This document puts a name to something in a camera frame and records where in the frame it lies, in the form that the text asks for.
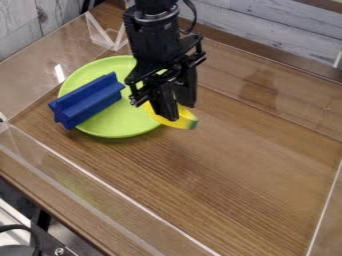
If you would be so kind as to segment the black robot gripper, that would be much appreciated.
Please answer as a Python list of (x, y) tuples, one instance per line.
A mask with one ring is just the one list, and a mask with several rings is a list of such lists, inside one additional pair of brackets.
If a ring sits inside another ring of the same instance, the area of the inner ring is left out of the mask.
[(177, 104), (196, 103), (196, 67), (205, 60), (203, 36), (179, 28), (177, 6), (130, 6), (122, 21), (136, 65), (124, 83), (130, 103), (149, 102), (153, 112), (169, 121), (179, 119)]

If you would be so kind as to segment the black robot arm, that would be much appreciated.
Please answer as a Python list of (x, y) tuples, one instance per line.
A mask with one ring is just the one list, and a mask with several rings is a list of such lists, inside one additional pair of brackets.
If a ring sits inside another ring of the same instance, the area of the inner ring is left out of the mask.
[(203, 35), (193, 33), (196, 19), (181, 30), (177, 0), (133, 0), (122, 13), (124, 27), (136, 64), (125, 77), (130, 104), (151, 104), (155, 114), (179, 119), (179, 105), (196, 103), (196, 67), (205, 60)]

